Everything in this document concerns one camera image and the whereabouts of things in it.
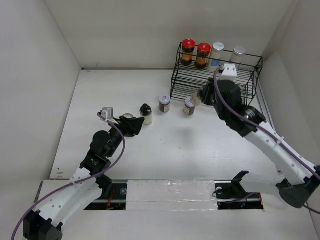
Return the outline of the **black cap beige spice bottle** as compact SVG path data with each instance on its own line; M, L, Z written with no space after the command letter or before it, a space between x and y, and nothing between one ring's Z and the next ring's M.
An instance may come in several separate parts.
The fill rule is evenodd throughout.
M198 89L196 92L194 92L190 97L190 102L196 107L203 105L204 101L202 97L202 90Z

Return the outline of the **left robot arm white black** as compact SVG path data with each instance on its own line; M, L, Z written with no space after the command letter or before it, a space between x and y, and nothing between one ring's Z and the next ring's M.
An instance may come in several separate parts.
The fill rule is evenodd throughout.
M107 198L113 181L105 175L115 163L110 161L126 138L137 136L144 117L124 115L107 120L109 131L100 130L93 135L89 151L68 184L54 190L38 202L48 202L39 209L34 206L22 218L22 236L25 240L60 240L66 223L98 198Z

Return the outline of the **black cap white powder bottle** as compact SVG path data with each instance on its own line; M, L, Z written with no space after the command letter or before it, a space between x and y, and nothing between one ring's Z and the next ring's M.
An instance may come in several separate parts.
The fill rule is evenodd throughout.
M153 111L152 108L144 103L139 109L140 115L144 117L144 125L150 125L153 122Z

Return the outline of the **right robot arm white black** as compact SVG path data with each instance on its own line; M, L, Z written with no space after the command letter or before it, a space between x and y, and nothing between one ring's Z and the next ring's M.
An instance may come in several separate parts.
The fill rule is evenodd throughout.
M194 105L213 106L218 117L243 139L262 151L281 172L276 177L240 171L225 187L217 190L219 199L244 199L265 193L300 209L320 185L320 167L300 156L271 127L255 107L242 102L241 90L230 80L210 78L191 97Z

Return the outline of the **red lid sauce jar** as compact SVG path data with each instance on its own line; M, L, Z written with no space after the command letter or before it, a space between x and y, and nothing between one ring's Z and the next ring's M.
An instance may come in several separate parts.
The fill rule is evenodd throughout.
M192 64L195 46L195 41L190 38L187 38L182 41L182 57L180 62L183 66L189 66Z
M198 70L203 70L207 66L207 58L211 53L211 46L208 43L200 43L197 46L197 56L194 63L194 66Z

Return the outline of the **silver lid bead bottle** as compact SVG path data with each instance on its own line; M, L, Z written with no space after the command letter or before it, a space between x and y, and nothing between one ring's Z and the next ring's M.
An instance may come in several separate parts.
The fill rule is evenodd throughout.
M215 42L212 44L212 49L208 59L207 70L214 72L220 64L225 45L221 42Z
M246 54L246 49L243 46L236 46L230 56L229 63L235 64L235 68L238 69Z

